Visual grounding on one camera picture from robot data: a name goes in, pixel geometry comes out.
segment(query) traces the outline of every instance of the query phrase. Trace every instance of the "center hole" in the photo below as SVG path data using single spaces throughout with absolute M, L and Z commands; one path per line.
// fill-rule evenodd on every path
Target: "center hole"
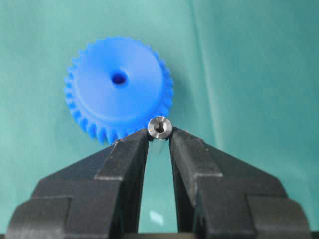
M 163 133 L 165 131 L 164 124 L 162 122 L 159 122 L 157 125 L 155 125 L 154 129 L 157 133 Z
M 112 76 L 112 81 L 114 84 L 123 84 L 126 81 L 126 75 L 123 72 L 116 72 Z

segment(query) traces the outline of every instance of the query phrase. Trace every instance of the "white spot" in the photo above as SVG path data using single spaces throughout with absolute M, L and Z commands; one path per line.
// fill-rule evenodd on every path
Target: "white spot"
M 150 210 L 149 216 L 150 216 L 151 222 L 164 226 L 165 222 L 164 222 L 164 217 L 162 214 Z

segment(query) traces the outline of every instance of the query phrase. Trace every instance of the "blue gear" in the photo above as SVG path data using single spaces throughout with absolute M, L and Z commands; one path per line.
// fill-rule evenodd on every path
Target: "blue gear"
M 156 52 L 140 41 L 108 37 L 89 44 L 72 60 L 65 100 L 80 127 L 111 144 L 167 116 L 173 80 Z

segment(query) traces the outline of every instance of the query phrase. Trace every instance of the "teal background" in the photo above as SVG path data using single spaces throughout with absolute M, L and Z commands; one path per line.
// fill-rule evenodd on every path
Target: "teal background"
M 40 178 L 106 146 L 62 88 L 79 49 L 116 35 L 166 60 L 175 126 L 279 177 L 319 230 L 318 23 L 317 0 L 1 0 L 0 232 Z M 167 143 L 151 144 L 140 219 L 177 230 Z

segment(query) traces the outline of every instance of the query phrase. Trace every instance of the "black clamp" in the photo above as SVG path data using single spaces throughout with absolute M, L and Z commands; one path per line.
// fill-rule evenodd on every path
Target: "black clamp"
M 312 238 L 276 177 L 178 128 L 169 146 L 179 233 L 138 234 L 148 145 L 141 130 L 42 179 L 5 239 Z

